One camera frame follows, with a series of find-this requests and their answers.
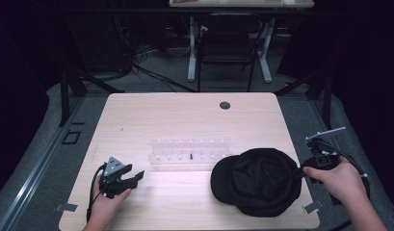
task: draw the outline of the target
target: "black curtain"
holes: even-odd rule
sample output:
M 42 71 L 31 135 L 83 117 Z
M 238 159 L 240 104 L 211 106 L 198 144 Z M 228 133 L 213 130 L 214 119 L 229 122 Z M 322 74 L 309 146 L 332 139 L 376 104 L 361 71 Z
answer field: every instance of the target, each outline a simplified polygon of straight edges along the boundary
M 304 20 L 278 73 L 301 79 L 334 56 L 332 91 L 394 203 L 394 0 L 317 0 L 315 7 L 349 14 Z
M 0 1 L 0 191 L 39 129 L 46 91 L 63 72 L 44 23 L 30 2 Z

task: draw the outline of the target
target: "black cable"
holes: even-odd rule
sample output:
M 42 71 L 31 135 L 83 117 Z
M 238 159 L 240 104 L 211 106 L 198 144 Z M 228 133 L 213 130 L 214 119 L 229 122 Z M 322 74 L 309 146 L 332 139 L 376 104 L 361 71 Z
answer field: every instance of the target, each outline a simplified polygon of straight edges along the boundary
M 135 55 L 133 58 L 133 64 L 139 64 L 142 61 L 145 61 L 146 59 L 148 59 L 148 54 L 147 54 L 148 51 L 150 51 L 150 48 L 147 46 L 145 48 L 142 48 L 141 50 L 139 50 L 137 52 L 137 55 Z
M 147 55 L 147 52 L 154 51 L 154 48 L 151 45 L 141 45 L 137 51 L 137 55 Z
M 144 68 L 142 68 L 141 66 L 139 66 L 137 64 L 133 64 L 133 66 L 136 67 L 137 69 L 139 69 L 139 71 L 141 71 L 142 73 L 144 73 L 144 74 L 146 74 L 146 75 L 148 75 L 148 76 L 150 76 L 152 78 L 155 78 L 157 80 L 160 80 L 163 83 L 168 83 L 168 84 L 180 87 L 180 88 L 182 88 L 184 90 L 187 90 L 187 91 L 190 91 L 190 92 L 197 92 L 196 90 L 190 89 L 190 88 L 188 88 L 186 86 L 183 86 L 181 84 L 178 84 L 178 83 L 174 82 L 172 79 L 170 79 L 168 77 L 165 77 L 163 75 L 154 73 L 154 72 L 152 72 L 150 70 L 144 69 Z
M 93 205 L 93 203 L 94 203 L 94 200 L 93 200 L 93 188 L 94 188 L 95 179 L 96 179 L 96 177 L 97 177 L 97 175 L 98 175 L 98 172 L 99 172 L 100 170 L 106 169 L 106 166 L 107 166 L 107 163 L 104 163 L 101 167 L 99 167 L 99 168 L 97 169 L 97 171 L 95 172 L 95 174 L 94 174 L 94 176 L 93 176 L 92 185 L 91 185 L 91 194 L 89 195 L 89 208 L 88 208 L 88 210 L 87 210 L 87 212 L 86 212 L 86 222 L 89 222 L 89 219 L 91 218 L 91 214 L 92 214 L 92 205 Z
M 335 147 L 333 147 L 331 144 L 329 144 L 328 142 L 325 141 L 316 141 L 315 142 L 316 145 L 324 145 L 325 147 L 334 150 L 334 152 L 336 153 L 336 155 L 339 156 L 343 156 L 344 158 L 346 158 L 354 167 L 355 169 L 358 171 L 362 183 L 364 185 L 365 191 L 367 193 L 367 197 L 368 199 L 370 199 L 371 193 L 370 193 L 370 185 L 368 182 L 368 178 L 367 178 L 367 174 L 362 170 L 362 168 L 356 163 L 356 161 L 353 159 L 353 157 L 347 155 L 346 153 L 342 152 L 341 150 L 336 149 Z M 348 226 L 350 226 L 352 224 L 351 220 L 348 219 L 346 221 L 344 221 L 343 223 L 329 229 L 329 231 L 339 231 L 342 230 Z
M 83 51 L 86 52 L 86 54 L 88 55 L 88 57 L 93 60 L 98 66 L 100 66 L 102 69 L 106 70 L 103 66 L 103 64 L 101 64 L 97 58 L 95 58 L 93 56 L 93 54 L 89 51 L 89 49 L 87 48 L 87 46 L 84 44 L 84 42 L 82 40 L 80 40 L 79 36 L 75 33 L 75 31 L 70 27 L 70 25 L 67 24 L 67 28 L 69 29 L 69 31 L 72 33 L 72 35 L 74 36 L 75 41 L 78 43 L 78 45 L 82 48 Z M 120 79 L 122 77 L 124 77 L 125 75 L 127 75 L 130 72 L 130 67 L 126 68 L 122 71 L 119 71 L 117 74 L 111 75 L 111 76 L 107 76 L 107 77 L 101 77 L 101 78 L 97 78 L 101 81 L 107 82 L 107 81 L 111 81 L 111 80 L 116 80 L 116 79 Z

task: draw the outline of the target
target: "table leg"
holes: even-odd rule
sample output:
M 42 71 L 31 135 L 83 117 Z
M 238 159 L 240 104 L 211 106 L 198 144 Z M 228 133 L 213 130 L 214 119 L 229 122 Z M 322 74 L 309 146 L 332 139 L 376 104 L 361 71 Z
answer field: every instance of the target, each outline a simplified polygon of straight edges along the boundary
M 190 64 L 188 65 L 188 81 L 194 82 L 196 79 L 196 38 L 195 38 L 195 24 L 194 18 L 190 19 Z
M 263 33 L 265 38 L 265 41 L 263 42 L 263 49 L 261 52 L 259 51 L 258 54 L 260 67 L 262 68 L 263 79 L 265 80 L 265 83 L 268 84 L 272 83 L 272 76 L 269 70 L 268 63 L 266 61 L 266 55 L 269 50 L 269 44 L 271 43 L 274 27 L 275 27 L 275 19 L 272 18 L 270 22 L 266 23 L 265 32 Z

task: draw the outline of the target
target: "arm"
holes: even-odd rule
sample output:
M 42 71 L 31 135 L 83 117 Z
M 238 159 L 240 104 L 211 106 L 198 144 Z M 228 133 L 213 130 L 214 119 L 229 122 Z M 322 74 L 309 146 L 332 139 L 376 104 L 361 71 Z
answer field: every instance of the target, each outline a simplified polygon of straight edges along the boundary
M 84 231 L 104 230 L 118 210 L 118 206 L 128 197 L 131 190 L 128 189 L 113 199 L 107 198 L 100 193 L 100 176 L 94 182 L 92 214 Z
M 347 209 L 355 230 L 387 230 L 368 199 L 362 180 L 355 167 L 345 158 L 332 170 L 304 167 L 310 177 L 324 183 L 328 191 Z

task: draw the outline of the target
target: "cap brim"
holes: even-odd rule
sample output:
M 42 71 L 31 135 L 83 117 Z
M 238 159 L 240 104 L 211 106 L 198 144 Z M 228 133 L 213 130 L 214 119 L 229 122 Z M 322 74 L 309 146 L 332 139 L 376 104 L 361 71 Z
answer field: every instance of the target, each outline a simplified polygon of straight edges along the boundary
M 214 166 L 211 174 L 211 189 L 212 194 L 219 201 L 225 204 L 234 205 L 239 197 L 233 193 L 230 182 L 230 168 L 241 158 L 240 155 L 228 156 Z

